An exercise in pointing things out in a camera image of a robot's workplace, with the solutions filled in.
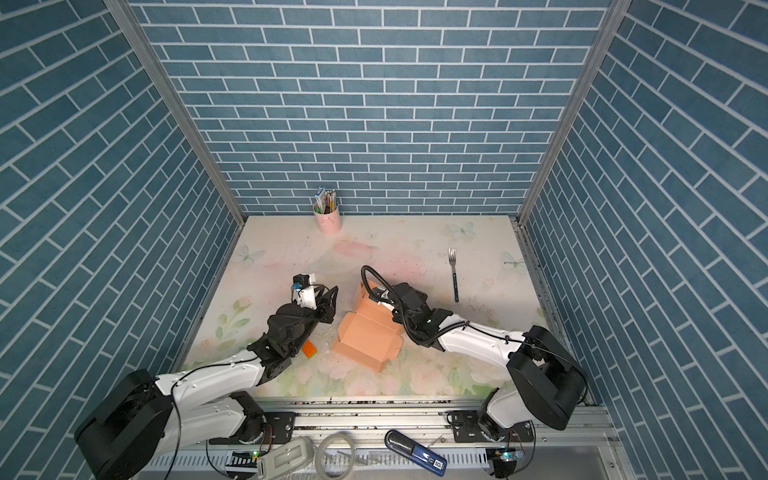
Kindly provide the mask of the orange paper box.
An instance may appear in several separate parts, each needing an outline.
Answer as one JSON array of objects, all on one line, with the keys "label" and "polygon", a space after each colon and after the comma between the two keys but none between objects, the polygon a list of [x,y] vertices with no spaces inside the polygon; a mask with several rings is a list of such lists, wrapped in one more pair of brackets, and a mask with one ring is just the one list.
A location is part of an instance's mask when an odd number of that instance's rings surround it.
[{"label": "orange paper box", "polygon": [[398,357],[403,335],[404,327],[393,320],[392,311],[371,300],[359,284],[353,309],[342,319],[332,350],[379,373]]}]

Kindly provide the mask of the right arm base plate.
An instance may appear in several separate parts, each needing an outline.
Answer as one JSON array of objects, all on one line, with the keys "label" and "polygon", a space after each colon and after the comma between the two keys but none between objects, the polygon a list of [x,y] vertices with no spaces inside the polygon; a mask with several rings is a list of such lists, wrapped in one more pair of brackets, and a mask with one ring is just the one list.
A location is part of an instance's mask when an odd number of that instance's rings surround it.
[{"label": "right arm base plate", "polygon": [[489,420],[480,420],[474,410],[452,410],[445,415],[456,443],[523,442],[534,440],[533,425],[530,421],[519,422],[507,429],[494,427]]}]

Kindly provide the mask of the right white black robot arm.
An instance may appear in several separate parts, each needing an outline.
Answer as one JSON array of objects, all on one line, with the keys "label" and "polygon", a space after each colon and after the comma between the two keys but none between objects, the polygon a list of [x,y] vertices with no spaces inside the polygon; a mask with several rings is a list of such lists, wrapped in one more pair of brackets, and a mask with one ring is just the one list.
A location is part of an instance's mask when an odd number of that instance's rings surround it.
[{"label": "right white black robot arm", "polygon": [[415,344],[462,354],[506,371],[512,389],[493,389],[477,413],[480,430],[500,439],[513,426],[537,420],[563,430],[584,400],[584,370],[549,330],[507,331],[471,322],[441,308],[407,283],[364,287],[370,300],[388,308]]}]

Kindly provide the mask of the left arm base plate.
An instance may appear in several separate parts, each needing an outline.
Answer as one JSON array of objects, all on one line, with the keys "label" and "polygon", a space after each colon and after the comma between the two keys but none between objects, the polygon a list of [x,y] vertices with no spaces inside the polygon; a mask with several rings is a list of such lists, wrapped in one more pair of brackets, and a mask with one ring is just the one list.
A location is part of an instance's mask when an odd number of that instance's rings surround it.
[{"label": "left arm base plate", "polygon": [[292,439],[296,414],[267,412],[248,415],[242,425],[230,436],[209,440],[212,445],[269,445],[285,444]]}]

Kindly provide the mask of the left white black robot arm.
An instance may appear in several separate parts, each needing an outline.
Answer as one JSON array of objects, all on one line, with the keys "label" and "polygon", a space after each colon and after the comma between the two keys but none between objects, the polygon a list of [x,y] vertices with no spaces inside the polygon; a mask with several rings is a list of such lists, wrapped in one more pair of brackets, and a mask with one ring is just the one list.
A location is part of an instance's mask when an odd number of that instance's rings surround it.
[{"label": "left white black robot arm", "polygon": [[286,370],[318,324],[333,322],[337,296],[322,284],[300,290],[268,318],[266,333],[218,362],[128,374],[74,435],[94,477],[130,479],[153,459],[198,442],[260,441],[266,418],[251,389]]}]

